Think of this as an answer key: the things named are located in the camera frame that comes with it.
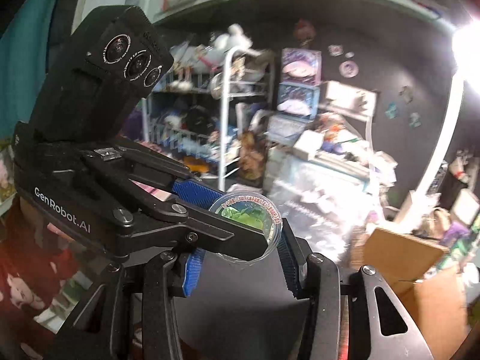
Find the round clear lidded cup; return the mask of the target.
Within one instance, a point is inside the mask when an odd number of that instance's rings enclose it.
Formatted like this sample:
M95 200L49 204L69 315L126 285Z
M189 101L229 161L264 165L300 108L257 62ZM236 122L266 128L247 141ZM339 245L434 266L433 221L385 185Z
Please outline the round clear lidded cup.
M255 258L251 260L220 253L219 256L229 263L239 267L259 263L276 249L281 240L283 230L281 214L277 207L260 193L240 190L224 194L212 204L209 211L261 231L268 243L262 255L256 253Z

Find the clear plastic gift bag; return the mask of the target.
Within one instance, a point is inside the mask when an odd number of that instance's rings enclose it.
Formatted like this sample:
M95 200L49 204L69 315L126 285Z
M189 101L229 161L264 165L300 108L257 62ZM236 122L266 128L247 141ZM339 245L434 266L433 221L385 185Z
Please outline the clear plastic gift bag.
M336 263L347 260L354 233L374 208L363 180L291 154L272 172L268 198L295 236Z

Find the anime picture card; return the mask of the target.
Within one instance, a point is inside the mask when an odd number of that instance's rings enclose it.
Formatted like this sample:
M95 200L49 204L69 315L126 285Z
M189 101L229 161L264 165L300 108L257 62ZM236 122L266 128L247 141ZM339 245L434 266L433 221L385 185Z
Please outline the anime picture card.
M259 134L247 131L241 135L239 174L252 185L262 183L267 153L267 141Z

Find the black plush toy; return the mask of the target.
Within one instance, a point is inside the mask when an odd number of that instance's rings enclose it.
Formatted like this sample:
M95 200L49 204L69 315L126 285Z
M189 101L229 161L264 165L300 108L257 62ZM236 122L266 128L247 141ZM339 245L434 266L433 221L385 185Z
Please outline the black plush toy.
M186 113L185 126L192 133L210 136L216 130L216 118L205 107L193 106Z

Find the white drawer organizer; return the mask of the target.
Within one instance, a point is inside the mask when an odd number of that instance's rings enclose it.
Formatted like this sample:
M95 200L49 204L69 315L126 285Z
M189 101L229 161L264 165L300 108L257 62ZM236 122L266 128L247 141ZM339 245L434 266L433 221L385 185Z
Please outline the white drawer organizer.
M326 141L323 132L306 127L290 136L269 132L272 147L268 152L264 179L277 177L287 155L294 155L306 162L327 166L360 179L368 180L370 170L374 169L383 189L394 186L398 166L394 158L383 151L373 150L371 142L363 139L348 122L344 121L342 125L340 137L343 140L335 142Z

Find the white labelled box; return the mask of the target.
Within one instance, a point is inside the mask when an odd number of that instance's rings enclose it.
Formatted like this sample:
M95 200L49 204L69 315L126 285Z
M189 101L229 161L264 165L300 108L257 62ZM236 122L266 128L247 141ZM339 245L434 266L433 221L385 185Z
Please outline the white labelled box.
M283 115L272 115L268 121L267 137L273 143L292 147L300 138L308 123Z

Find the blue Cinnamoroll box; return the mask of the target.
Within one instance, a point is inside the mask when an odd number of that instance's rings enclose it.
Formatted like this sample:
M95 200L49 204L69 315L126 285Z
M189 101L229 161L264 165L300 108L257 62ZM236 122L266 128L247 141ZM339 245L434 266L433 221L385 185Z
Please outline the blue Cinnamoroll box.
M277 111L303 120L313 120L317 115L320 88L293 82L278 86Z

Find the brown cardboard box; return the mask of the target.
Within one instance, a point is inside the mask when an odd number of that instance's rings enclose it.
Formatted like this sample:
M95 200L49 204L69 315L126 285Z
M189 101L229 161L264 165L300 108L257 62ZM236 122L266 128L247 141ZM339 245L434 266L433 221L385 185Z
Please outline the brown cardboard box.
M415 236L376 228L352 238L350 267L376 268L402 301L435 359L450 359L470 329L459 266L427 277L447 249Z

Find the white plush toy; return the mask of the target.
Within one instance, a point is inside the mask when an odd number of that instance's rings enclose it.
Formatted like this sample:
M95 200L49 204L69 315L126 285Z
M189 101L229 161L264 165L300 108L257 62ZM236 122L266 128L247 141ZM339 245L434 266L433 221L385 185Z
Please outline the white plush toy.
M213 41L215 50L226 53L233 47L241 50L249 50L253 45L252 40L244 33L239 24L231 24L227 33L222 33Z

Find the purple small box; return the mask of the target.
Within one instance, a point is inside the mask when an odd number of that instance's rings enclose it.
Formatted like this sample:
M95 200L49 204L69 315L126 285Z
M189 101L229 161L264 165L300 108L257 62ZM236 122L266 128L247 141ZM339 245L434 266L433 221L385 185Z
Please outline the purple small box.
M462 223L453 221L447 231L442 236L440 245L448 248L452 248L454 244L462 238L467 237L470 234L470 229Z

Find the purple My Melody box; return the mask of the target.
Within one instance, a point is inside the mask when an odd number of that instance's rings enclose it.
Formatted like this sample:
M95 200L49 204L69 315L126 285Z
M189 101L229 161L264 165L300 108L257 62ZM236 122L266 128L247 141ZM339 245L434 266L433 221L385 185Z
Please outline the purple My Melody box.
M285 48L281 51L281 82L319 86L321 62L320 51Z

